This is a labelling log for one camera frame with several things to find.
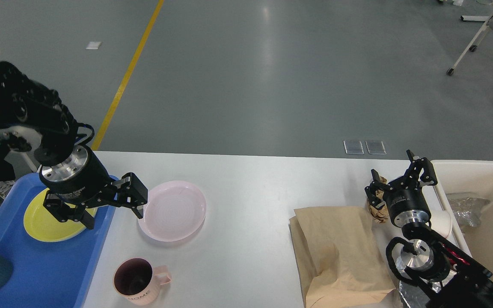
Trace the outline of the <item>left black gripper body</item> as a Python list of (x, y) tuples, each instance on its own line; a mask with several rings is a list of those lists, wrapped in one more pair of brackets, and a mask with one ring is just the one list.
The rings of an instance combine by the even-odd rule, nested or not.
[(39, 177), (51, 193), (69, 204), (106, 205), (117, 193), (106, 168), (86, 145), (74, 146), (57, 165), (42, 166)]

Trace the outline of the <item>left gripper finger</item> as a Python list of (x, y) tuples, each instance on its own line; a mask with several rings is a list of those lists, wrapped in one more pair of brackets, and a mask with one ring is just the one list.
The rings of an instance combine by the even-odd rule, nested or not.
[(131, 209), (138, 219), (143, 218), (148, 189), (134, 173), (126, 173), (119, 180), (111, 180), (97, 194), (97, 206), (111, 205)]
[(86, 205), (80, 204), (72, 208), (61, 200), (56, 194), (47, 192), (43, 201), (43, 207), (59, 222), (80, 222), (87, 229), (93, 230), (95, 218), (87, 211)]

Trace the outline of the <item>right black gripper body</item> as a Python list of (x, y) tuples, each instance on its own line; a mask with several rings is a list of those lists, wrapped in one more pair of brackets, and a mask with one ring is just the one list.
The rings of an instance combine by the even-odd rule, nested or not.
[(390, 221), (395, 227), (403, 228), (412, 222), (427, 223), (432, 218), (421, 188), (387, 185), (382, 199), (389, 211)]

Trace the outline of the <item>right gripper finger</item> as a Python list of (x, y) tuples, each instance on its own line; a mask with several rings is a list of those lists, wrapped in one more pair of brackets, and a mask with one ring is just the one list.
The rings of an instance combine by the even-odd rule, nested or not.
[(389, 185), (386, 178), (380, 176), (375, 170), (371, 170), (372, 181), (365, 187), (365, 193), (368, 200), (368, 205), (374, 209), (382, 209), (385, 205), (383, 195), (389, 193)]
[(405, 173), (395, 179), (399, 189), (418, 190), (424, 186), (435, 186), (438, 183), (432, 162), (426, 157), (419, 157), (411, 150), (406, 150), (410, 165)]

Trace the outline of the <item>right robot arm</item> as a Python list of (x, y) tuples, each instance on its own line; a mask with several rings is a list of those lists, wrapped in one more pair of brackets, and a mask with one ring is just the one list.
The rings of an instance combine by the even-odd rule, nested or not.
[(402, 231), (386, 247), (391, 272), (421, 289), (427, 308), (493, 308), (492, 272), (431, 227), (422, 188), (438, 183), (432, 162), (406, 153), (410, 164), (401, 177), (384, 183), (373, 169), (365, 187), (368, 206), (386, 208), (391, 224)]

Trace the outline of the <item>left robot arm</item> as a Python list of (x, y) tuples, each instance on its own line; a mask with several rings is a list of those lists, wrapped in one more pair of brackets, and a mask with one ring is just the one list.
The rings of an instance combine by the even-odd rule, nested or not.
[(104, 205), (131, 209), (139, 219), (148, 189), (134, 173), (112, 179), (88, 146), (94, 128), (78, 122), (56, 90), (29, 79), (0, 61), (0, 146), (33, 151), (39, 179), (48, 188), (43, 206), (59, 222), (72, 220), (93, 229), (87, 212)]

